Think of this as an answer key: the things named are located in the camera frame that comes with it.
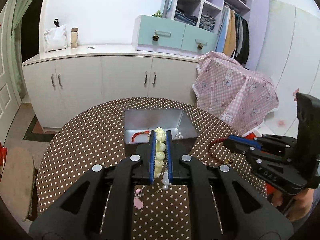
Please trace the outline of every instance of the yellow garment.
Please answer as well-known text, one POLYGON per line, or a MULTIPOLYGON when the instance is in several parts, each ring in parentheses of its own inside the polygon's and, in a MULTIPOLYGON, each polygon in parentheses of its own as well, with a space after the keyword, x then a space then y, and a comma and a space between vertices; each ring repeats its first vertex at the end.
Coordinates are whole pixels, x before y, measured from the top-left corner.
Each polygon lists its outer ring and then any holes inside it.
POLYGON ((236 22, 235 22, 235 12, 230 10, 230 21, 228 26, 228 32, 226 37, 226 42, 224 44, 223 53, 228 57, 231 57, 232 53, 236 49, 237 37, 236 37, 236 22))

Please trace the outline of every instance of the green curtain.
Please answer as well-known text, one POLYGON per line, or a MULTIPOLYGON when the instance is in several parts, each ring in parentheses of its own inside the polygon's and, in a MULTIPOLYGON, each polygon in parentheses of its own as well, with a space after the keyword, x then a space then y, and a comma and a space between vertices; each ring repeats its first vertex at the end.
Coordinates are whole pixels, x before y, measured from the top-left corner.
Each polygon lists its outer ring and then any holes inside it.
POLYGON ((16 55, 16 48, 15 48, 15 29, 22 21, 22 17, 24 16, 25 12, 27 11, 28 7, 30 6, 33 0, 17 0, 14 14, 13 14, 13 22, 12 22, 12 34, 11 34, 11 57, 12 57, 12 65, 9 67, 12 70, 14 83, 17 86, 18 92, 20 97, 22 98, 25 95, 23 82, 22 82, 22 75, 20 73, 20 67, 18 66, 18 60, 16 55))

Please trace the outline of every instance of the black strap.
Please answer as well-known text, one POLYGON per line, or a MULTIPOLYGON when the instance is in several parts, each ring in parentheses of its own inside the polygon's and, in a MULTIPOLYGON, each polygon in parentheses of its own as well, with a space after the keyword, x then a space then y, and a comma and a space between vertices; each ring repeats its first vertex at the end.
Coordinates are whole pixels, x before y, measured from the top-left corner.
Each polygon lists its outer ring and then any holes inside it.
POLYGON ((59 26, 59 20, 58 20, 58 19, 55 19, 53 23, 54 23, 54 25, 56 25, 57 27, 60 27, 60 26, 59 26))

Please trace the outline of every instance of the human hand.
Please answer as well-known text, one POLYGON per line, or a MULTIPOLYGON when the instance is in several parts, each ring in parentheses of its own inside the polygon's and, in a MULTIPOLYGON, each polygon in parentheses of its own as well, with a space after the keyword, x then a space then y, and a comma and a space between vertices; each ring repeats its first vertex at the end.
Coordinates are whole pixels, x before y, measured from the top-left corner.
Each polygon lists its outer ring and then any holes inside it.
MULTIPOLYGON (((314 191, 315 190, 313 188, 306 188, 303 191, 301 191, 299 194, 293 197, 295 202, 288 214, 288 219, 291 222, 299 220, 308 214, 312 206, 314 191)), ((275 207, 281 206, 282 201, 283 201, 282 192, 279 190, 276 190, 273 193, 273 198, 272 198, 273 206, 275 207)))

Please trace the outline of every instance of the white countertop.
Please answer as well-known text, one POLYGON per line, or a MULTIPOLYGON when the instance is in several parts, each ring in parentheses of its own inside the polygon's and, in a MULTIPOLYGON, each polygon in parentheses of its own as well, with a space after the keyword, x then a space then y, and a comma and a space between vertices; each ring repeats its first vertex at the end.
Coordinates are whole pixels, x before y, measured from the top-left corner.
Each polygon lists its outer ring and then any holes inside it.
POLYGON ((142 57, 160 57, 177 60, 185 60, 191 62, 198 62, 192 57, 185 57, 180 55, 137 51, 131 44, 108 44, 108 45, 83 45, 76 49, 70 47, 61 50, 40 53, 31 59, 22 63, 22 66, 31 65, 48 60, 56 60, 70 57, 85 57, 85 56, 142 56, 142 57))

